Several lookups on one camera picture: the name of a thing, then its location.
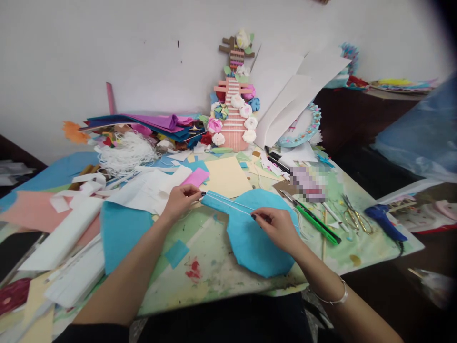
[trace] pink cardstock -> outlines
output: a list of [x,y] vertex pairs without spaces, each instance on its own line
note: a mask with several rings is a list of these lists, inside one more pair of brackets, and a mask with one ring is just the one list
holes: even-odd
[[193,184],[195,187],[200,187],[208,177],[208,171],[197,168],[182,184]]
[[[51,233],[72,211],[57,213],[49,201],[53,195],[53,193],[47,192],[17,191],[15,203],[0,214],[0,221]],[[99,233],[100,218],[98,215],[76,245],[85,246]]]

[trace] gold scissors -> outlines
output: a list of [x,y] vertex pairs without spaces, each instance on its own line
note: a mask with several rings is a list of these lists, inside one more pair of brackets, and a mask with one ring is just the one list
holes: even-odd
[[[365,217],[361,216],[360,213],[358,213],[356,211],[356,209],[352,206],[351,202],[349,201],[349,198],[348,198],[347,195],[343,194],[343,200],[346,203],[346,205],[348,206],[348,208],[344,211],[344,219],[356,231],[359,231],[360,230],[360,226],[361,226],[362,230],[367,235],[371,235],[373,233],[373,227],[371,226],[370,222]],[[347,219],[346,213],[348,213],[349,216],[351,217],[351,220],[352,220],[353,224],[351,224],[349,222],[349,220]],[[367,230],[367,228],[366,228],[366,226],[364,224],[364,221],[369,225],[370,231]]]

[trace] person's left hand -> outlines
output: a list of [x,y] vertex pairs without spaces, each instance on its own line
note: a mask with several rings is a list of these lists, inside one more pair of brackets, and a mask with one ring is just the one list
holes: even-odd
[[195,201],[205,194],[206,192],[200,191],[191,184],[173,187],[162,216],[177,221]]

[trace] craft table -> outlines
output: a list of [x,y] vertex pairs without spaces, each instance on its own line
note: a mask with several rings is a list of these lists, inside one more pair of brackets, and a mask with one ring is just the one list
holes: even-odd
[[[245,152],[249,158],[252,157],[251,153],[252,150]],[[199,160],[237,156],[236,153],[198,155]],[[82,165],[85,166],[89,163],[91,161],[84,161]],[[366,207],[376,204],[376,201],[338,166],[335,165],[335,168],[324,166],[322,169],[324,171],[321,176],[325,176],[328,183],[329,201],[327,204],[340,217],[346,208],[341,197],[343,192],[360,213],[363,213]],[[245,173],[250,177],[250,183],[258,188],[259,176],[247,170]],[[277,182],[277,180],[263,176],[260,180],[262,188],[275,194],[277,191],[272,186]],[[58,192],[65,186],[48,191]],[[310,209],[316,216],[322,218],[322,214],[317,208],[310,206]],[[328,218],[329,223],[334,222],[331,216]],[[271,279],[264,279],[239,266],[225,232],[227,221],[227,215],[200,204],[194,206],[186,216],[173,226],[152,275],[149,288],[139,310],[139,316],[149,316],[180,307],[248,293],[280,296],[301,291],[308,286],[297,264],[294,264],[287,275]],[[337,233],[341,237],[342,243],[338,246],[327,243],[325,263],[339,275],[387,261],[399,255],[399,249],[394,242],[384,234],[374,221],[370,222],[375,229],[375,233],[370,236],[361,232],[359,237],[352,235],[351,242],[347,239],[348,235],[342,229],[338,229]],[[322,236],[306,220],[302,220],[301,224],[309,238],[305,243],[314,253],[322,256]],[[408,237],[408,241],[405,242],[405,255],[424,248],[404,227],[397,225],[397,228]],[[14,228],[8,226],[3,228],[0,231],[0,241],[12,233],[14,233]],[[177,240],[184,242],[190,251],[173,269],[164,253]],[[83,305],[80,304],[80,306],[70,310],[56,309],[54,317],[55,335],[64,330]]]

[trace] glue gun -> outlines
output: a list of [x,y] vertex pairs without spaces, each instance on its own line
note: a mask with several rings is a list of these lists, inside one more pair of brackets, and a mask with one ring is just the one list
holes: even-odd
[[389,212],[389,207],[387,205],[375,205],[365,209],[365,214],[374,219],[379,226],[384,230],[387,236],[392,238],[395,242],[404,242],[407,241],[404,235],[398,231],[395,226],[387,218],[386,213]]

